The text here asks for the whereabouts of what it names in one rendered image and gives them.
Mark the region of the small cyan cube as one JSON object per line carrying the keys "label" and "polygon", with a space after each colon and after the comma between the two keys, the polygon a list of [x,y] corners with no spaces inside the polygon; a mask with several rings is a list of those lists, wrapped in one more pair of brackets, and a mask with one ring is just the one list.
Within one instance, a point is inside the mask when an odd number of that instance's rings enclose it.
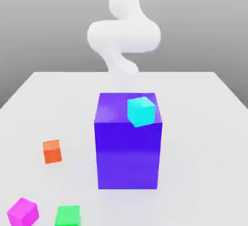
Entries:
{"label": "small cyan cube", "polygon": [[148,97],[127,100],[127,118],[134,127],[142,127],[155,122],[155,104]]}

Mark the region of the small orange cube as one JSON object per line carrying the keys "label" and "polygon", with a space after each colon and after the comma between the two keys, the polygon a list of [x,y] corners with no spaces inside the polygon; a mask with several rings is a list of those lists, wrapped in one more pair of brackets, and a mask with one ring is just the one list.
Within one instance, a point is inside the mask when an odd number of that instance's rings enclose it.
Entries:
{"label": "small orange cube", "polygon": [[60,141],[51,140],[43,142],[43,153],[46,164],[62,161]]}

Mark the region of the small green cube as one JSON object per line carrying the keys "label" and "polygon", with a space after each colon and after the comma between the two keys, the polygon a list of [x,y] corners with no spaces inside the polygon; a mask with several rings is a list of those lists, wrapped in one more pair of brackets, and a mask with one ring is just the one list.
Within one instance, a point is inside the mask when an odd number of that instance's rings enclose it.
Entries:
{"label": "small green cube", "polygon": [[80,206],[59,206],[55,226],[81,226]]}

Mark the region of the small magenta cube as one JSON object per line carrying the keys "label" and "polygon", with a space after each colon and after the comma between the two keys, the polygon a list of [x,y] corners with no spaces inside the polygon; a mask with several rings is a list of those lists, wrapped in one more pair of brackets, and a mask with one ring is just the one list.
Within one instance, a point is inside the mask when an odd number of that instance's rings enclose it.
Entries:
{"label": "small magenta cube", "polygon": [[20,198],[8,211],[11,226],[32,226],[39,219],[36,203]]}

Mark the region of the large purple box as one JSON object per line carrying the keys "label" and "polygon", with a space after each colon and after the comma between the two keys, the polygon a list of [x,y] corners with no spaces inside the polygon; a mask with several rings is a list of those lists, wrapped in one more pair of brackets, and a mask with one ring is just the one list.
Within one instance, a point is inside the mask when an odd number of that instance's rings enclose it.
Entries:
{"label": "large purple box", "polygon": [[[138,97],[155,105],[155,121],[136,128],[127,101]],[[94,119],[98,188],[156,189],[162,125],[155,93],[100,93]]]}

